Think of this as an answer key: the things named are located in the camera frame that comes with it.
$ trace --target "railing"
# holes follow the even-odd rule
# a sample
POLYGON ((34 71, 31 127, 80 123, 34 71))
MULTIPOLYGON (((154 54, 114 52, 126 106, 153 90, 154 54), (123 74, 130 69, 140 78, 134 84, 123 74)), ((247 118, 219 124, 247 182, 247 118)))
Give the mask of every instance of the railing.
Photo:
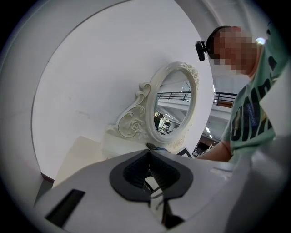
MULTIPOLYGON (((181 100, 181 101, 191 101, 191 91, 176 91, 176 92, 160 92, 157 94, 159 100, 181 100)), ((225 107, 231 107, 233 101, 236 98, 236 94, 225 93, 225 92, 215 92, 213 104, 225 107)))
POLYGON ((213 103, 218 106, 232 107, 232 103, 236 98, 236 94, 215 92, 213 103))
POLYGON ((191 101, 191 91, 176 91, 176 92, 163 92, 158 93, 157 97, 159 100, 181 100, 181 101, 191 101))

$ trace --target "man's arm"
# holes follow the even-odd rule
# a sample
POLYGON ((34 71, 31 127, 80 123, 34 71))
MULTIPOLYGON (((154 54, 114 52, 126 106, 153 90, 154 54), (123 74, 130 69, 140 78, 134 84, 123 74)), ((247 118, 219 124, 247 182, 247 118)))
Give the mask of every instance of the man's arm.
POLYGON ((231 144, 223 140, 204 155, 198 157, 198 159, 207 159, 220 162, 228 162, 230 158, 231 144))

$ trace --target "man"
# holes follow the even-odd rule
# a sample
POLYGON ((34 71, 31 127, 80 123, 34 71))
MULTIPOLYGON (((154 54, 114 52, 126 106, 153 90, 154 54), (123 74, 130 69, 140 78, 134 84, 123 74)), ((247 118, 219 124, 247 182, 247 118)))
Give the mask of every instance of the man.
POLYGON ((251 155, 260 144, 274 138, 272 124, 259 102, 282 72, 288 53, 273 24, 268 25, 267 37, 262 45, 251 41, 239 27, 223 26, 207 39, 204 49, 209 57, 223 59, 231 70, 247 75, 249 83, 233 102, 222 141, 199 159, 237 162, 240 155, 251 155))
POLYGON ((159 129, 159 124, 160 124, 160 120, 163 117, 163 114, 160 114, 158 116, 154 116, 154 123, 155 123, 155 127, 158 130, 159 129))

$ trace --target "green t-shirt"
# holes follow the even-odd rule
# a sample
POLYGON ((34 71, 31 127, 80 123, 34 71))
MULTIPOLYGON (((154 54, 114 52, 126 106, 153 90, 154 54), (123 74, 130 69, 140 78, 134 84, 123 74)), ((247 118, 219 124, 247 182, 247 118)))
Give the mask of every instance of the green t-shirt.
POLYGON ((259 102, 270 90, 288 60, 284 42, 273 24, 268 25, 265 44, 253 79, 237 94, 231 117, 222 135, 230 142, 232 158, 237 162, 241 154, 252 152, 263 142, 274 138, 272 124, 259 102))

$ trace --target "ceiling light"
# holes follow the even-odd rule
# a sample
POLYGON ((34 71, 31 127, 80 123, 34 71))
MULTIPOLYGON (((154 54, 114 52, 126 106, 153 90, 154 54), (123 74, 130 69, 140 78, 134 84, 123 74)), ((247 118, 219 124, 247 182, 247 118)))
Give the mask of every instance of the ceiling light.
POLYGON ((171 118, 172 119, 172 117, 170 117, 168 114, 166 114, 169 118, 171 118))
POLYGON ((259 44, 262 44, 262 45, 265 43, 265 41, 266 40, 264 38, 261 38, 261 37, 256 39, 256 42, 258 42, 259 44))

